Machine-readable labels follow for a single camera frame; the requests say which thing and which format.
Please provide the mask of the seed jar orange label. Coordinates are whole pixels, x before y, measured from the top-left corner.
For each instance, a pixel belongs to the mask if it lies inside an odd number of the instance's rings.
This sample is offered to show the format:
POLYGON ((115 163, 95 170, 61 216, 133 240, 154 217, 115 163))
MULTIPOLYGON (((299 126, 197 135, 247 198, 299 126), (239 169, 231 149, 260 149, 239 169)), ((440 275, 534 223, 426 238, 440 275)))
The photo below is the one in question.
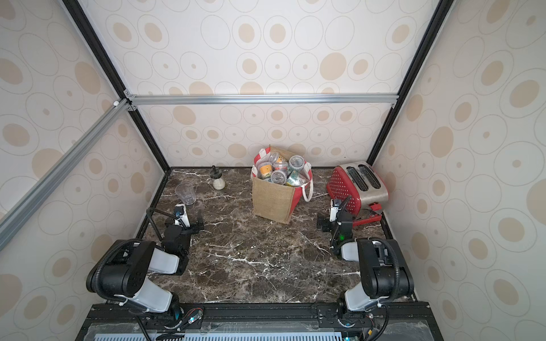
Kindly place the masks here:
POLYGON ((269 161, 264 161, 257 164, 258 175, 260 179, 269 179, 274 171, 273 165, 269 161))

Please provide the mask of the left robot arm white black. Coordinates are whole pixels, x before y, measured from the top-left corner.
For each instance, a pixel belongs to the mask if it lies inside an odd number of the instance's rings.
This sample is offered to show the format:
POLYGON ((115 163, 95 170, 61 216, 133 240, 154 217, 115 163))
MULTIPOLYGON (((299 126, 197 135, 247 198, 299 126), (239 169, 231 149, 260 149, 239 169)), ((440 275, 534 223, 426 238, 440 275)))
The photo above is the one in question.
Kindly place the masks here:
POLYGON ((183 319, 179 297, 153 283, 149 274, 182 275, 189 263, 191 237, 204 230, 205 222, 198 212, 192 223, 182 204, 173 213, 150 207, 146 217, 159 241, 117 240, 90 270, 86 289, 142 314, 157 313, 179 322, 183 319))

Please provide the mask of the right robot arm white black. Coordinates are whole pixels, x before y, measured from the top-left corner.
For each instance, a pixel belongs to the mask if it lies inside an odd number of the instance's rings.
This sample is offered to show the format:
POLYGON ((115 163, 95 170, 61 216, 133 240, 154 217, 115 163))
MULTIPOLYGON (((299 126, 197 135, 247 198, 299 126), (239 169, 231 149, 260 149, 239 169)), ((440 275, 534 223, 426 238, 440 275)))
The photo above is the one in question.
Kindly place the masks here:
POLYGON ((396 240, 355 238, 353 216, 339 207, 329 216, 318 215, 317 228, 331 234, 331 254, 359 267, 360 281, 338 299, 338 317, 370 312, 414 293, 415 282, 396 240))

